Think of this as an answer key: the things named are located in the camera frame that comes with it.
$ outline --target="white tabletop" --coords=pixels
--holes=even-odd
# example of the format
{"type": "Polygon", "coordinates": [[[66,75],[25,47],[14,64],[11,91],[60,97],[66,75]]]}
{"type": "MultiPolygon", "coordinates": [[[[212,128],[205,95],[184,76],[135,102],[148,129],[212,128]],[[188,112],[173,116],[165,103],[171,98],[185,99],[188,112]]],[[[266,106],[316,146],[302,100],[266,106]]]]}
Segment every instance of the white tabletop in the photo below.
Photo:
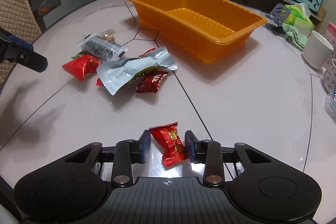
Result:
{"type": "MultiPolygon", "coordinates": [[[[111,146],[179,121],[182,139],[192,130],[222,146],[245,142],[309,174],[323,194],[314,219],[325,224],[336,216],[336,124],[323,108],[322,72],[266,28],[257,28],[245,47],[205,65],[159,31],[141,26],[131,3],[97,0],[48,29],[34,49],[48,59],[47,70],[39,74],[17,65],[0,96],[0,174],[12,187],[25,174],[90,142],[111,146]],[[130,83],[111,96],[95,85],[96,75],[80,82],[62,69],[80,51],[79,40],[111,28],[117,42],[129,48],[128,57],[157,45],[174,56],[178,70],[157,94],[135,94],[130,83]]],[[[161,152],[154,142],[149,163],[134,166],[134,176],[202,175],[204,166],[188,161],[164,169],[161,152]]],[[[105,169],[106,180],[111,167],[105,169]]],[[[232,165],[227,167],[226,180],[231,180],[232,165]]]]}

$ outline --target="green towel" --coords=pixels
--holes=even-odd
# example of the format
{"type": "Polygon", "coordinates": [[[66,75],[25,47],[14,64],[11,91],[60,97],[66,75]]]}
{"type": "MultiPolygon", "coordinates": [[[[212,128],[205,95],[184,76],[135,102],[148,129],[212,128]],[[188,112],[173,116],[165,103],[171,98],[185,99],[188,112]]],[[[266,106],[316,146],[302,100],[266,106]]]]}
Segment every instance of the green towel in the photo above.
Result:
{"type": "Polygon", "coordinates": [[[301,34],[299,30],[292,25],[284,23],[282,24],[282,28],[289,42],[300,51],[303,51],[303,48],[307,44],[308,38],[305,35],[301,34]]]}

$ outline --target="silver snack package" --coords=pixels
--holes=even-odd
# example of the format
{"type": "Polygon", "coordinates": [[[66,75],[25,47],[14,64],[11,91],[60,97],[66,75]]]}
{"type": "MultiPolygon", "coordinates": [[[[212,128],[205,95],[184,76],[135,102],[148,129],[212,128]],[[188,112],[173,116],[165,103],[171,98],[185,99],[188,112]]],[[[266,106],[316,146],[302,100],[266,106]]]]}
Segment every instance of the silver snack package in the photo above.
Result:
{"type": "Polygon", "coordinates": [[[90,34],[78,43],[85,52],[98,57],[102,62],[119,60],[128,50],[126,47],[115,42],[109,42],[95,34],[90,34]]]}
{"type": "Polygon", "coordinates": [[[124,58],[122,60],[102,63],[97,68],[97,73],[103,85],[112,94],[127,82],[149,69],[164,67],[176,70],[177,65],[167,48],[162,46],[142,57],[124,58]]]}

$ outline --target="quilted chair cover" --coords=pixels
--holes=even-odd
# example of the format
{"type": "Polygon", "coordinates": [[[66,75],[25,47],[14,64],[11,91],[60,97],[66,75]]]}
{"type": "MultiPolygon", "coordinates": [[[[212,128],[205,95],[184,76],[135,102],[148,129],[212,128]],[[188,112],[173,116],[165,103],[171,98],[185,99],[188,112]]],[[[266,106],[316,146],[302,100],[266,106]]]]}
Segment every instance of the quilted chair cover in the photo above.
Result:
{"type": "MultiPolygon", "coordinates": [[[[28,43],[41,35],[28,0],[0,0],[0,27],[28,43]]],[[[7,60],[0,64],[0,85],[13,67],[14,64],[7,60]]]]}

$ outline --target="orange tray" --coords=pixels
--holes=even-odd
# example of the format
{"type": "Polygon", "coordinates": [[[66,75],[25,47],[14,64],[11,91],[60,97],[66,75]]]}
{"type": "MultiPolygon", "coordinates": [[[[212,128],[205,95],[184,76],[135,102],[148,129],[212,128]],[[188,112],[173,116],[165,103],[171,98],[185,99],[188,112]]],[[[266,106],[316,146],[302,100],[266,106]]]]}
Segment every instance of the orange tray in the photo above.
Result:
{"type": "Polygon", "coordinates": [[[229,0],[129,0],[140,20],[205,63],[243,44],[267,19],[229,0]]]}

